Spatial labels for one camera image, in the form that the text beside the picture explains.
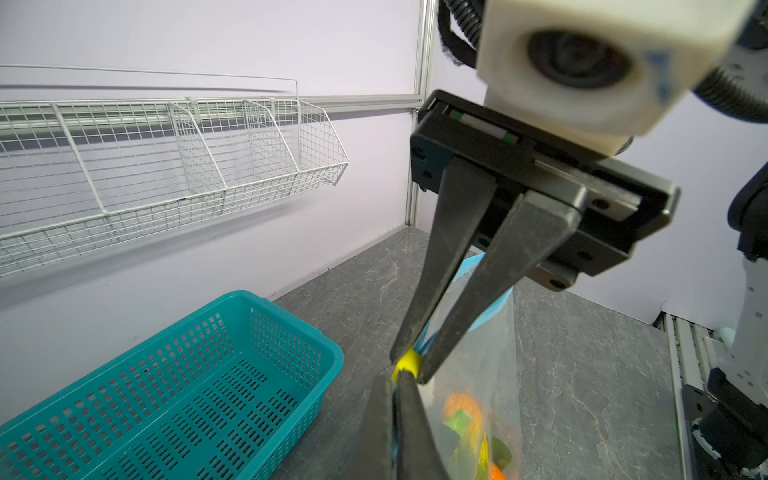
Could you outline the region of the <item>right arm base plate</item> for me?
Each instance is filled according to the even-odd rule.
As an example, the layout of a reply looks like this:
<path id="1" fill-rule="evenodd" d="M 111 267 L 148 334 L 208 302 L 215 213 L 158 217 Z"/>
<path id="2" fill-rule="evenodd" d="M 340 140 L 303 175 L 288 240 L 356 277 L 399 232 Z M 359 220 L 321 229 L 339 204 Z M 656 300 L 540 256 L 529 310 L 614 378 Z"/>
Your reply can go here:
<path id="1" fill-rule="evenodd" d="M 694 431 L 698 429 L 697 421 L 702 420 L 713 411 L 716 402 L 706 392 L 691 385 L 684 385 L 681 394 L 689 451 L 689 478 L 722 479 L 718 461 L 712 458 L 693 436 Z"/>

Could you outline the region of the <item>clear zip top bag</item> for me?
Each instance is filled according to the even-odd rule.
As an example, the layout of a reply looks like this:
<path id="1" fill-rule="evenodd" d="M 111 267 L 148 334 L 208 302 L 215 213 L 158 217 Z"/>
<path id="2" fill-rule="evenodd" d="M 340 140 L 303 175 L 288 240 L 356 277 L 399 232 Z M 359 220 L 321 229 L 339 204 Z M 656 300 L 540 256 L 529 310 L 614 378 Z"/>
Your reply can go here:
<path id="1" fill-rule="evenodd" d="M 516 479 L 521 430 L 513 292 L 508 290 L 471 325 L 430 382 L 418 385 L 448 479 Z M 482 427 L 460 436 L 443 424 L 453 394 L 479 404 Z"/>

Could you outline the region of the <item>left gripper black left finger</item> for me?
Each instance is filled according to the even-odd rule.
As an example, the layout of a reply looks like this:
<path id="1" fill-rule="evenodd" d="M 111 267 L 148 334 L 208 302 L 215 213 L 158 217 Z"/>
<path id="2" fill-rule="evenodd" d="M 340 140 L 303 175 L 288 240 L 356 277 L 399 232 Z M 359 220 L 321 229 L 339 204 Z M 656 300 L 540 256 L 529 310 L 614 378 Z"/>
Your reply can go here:
<path id="1" fill-rule="evenodd" d="M 393 479 L 393 395 L 392 382 L 377 376 L 370 389 L 359 429 L 355 453 L 350 460 L 351 479 Z"/>

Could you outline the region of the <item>teal plastic basket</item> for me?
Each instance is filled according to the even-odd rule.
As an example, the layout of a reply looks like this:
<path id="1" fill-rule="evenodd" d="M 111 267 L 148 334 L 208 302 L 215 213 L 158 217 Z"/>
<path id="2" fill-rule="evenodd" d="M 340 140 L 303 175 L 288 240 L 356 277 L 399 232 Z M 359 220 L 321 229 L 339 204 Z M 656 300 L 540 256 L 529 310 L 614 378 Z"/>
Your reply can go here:
<path id="1" fill-rule="evenodd" d="M 342 370 L 322 332 L 226 294 L 1 428 L 5 479 L 267 479 Z"/>

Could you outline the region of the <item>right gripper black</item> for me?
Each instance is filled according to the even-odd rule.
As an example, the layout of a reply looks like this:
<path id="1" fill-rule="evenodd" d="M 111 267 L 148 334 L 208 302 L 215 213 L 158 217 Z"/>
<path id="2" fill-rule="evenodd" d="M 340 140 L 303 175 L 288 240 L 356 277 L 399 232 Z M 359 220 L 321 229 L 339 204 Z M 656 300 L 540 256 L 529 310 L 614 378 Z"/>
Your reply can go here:
<path id="1" fill-rule="evenodd" d="M 562 291 L 629 260 L 671 222 L 681 195 L 668 180 L 442 90 L 421 107 L 410 146 L 413 180 L 437 205 L 392 363 L 415 346 L 467 251 L 484 253 L 424 357 L 420 384 L 523 277 Z"/>

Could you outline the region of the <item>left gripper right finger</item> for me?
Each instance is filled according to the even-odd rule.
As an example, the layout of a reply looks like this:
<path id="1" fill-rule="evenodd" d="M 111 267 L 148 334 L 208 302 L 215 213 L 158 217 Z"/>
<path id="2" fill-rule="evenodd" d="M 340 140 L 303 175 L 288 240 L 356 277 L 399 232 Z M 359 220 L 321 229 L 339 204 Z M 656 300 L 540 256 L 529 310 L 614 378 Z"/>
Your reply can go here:
<path id="1" fill-rule="evenodd" d="M 396 382 L 397 479 L 448 479 L 421 401 L 416 378 L 400 371 Z"/>

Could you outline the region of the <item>small orange toy carrot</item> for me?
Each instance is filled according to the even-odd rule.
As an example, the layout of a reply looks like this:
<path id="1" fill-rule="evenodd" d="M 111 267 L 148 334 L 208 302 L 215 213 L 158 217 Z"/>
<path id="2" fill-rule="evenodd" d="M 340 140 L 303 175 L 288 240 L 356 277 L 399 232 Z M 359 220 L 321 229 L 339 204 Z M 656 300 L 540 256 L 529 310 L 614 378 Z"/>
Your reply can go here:
<path id="1" fill-rule="evenodd" d="M 443 407 L 443 424 L 463 436 L 482 427 L 482 410 L 478 402 L 467 394 L 449 396 Z"/>

